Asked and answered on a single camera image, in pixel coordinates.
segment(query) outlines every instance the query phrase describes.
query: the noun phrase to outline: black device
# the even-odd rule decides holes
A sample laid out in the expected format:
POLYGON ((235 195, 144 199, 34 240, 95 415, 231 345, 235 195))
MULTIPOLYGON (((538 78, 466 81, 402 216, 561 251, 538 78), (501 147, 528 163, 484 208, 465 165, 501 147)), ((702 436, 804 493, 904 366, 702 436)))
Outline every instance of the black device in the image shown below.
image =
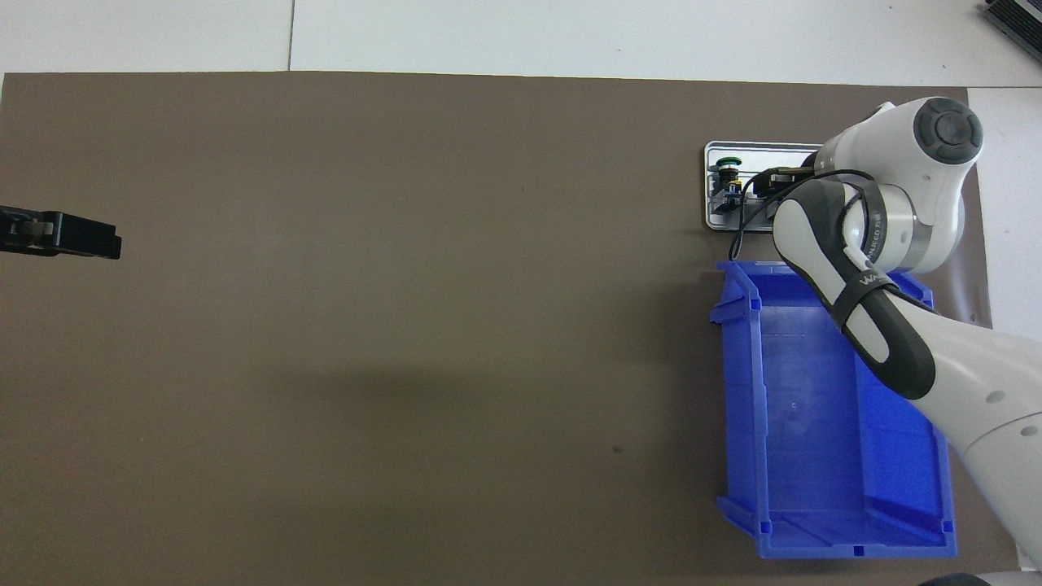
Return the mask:
POLYGON ((984 18, 1042 60, 1042 0, 988 0, 984 18))
POLYGON ((0 205, 0 252, 38 257, 77 254, 119 259, 123 239, 116 226, 64 212, 0 205))

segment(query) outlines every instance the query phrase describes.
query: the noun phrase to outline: brown mat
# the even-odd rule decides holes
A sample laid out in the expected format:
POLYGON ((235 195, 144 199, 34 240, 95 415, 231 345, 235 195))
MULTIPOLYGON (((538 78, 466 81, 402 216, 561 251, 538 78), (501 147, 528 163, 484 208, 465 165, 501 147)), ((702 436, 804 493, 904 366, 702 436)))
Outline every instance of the brown mat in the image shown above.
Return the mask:
MULTIPOLYGON (((9 74, 0 201, 119 226, 5 254, 3 584, 917 584, 962 555, 759 559, 723 520, 713 139, 820 142, 869 88, 9 74)), ((975 177, 928 279, 988 322, 975 177)), ((775 259, 749 237, 746 259, 775 259)))

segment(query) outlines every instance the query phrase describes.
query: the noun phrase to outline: white floor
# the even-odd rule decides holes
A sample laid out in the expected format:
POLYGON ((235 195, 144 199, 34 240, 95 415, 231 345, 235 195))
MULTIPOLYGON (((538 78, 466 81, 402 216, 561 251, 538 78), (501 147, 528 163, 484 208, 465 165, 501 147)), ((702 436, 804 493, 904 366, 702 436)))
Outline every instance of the white floor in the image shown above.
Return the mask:
POLYGON ((0 74, 408 71, 965 86, 997 329, 1042 339, 1042 63, 976 0, 2 0, 0 74))

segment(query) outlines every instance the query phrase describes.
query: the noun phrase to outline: white robotic arm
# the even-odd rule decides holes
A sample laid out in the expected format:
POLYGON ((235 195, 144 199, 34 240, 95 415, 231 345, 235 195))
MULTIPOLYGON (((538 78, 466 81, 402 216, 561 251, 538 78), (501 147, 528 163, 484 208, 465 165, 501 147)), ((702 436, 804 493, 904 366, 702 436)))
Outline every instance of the white robotic arm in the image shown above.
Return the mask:
MULTIPOLYGON (((944 433, 1017 543, 1042 560, 1042 343, 941 317, 886 276, 933 270, 950 254, 963 179, 982 146, 979 122, 954 100, 884 104, 815 158, 818 171, 855 169, 875 181, 803 181, 778 207, 774 243, 879 380, 944 433)), ((1016 582, 972 579, 1042 584, 1008 578, 1016 582)))

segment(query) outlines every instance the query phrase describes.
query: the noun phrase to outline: blue plastic bin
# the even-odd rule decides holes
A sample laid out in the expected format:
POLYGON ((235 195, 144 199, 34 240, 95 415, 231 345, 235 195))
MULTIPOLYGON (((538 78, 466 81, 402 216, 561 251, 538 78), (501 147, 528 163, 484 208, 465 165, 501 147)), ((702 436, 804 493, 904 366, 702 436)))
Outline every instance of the blue plastic bin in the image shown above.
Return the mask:
MULTIPOLYGON (((883 386, 784 263, 720 263, 727 495, 764 558, 958 553, 944 438, 883 386)), ((932 292, 894 274, 909 294, 932 292)))

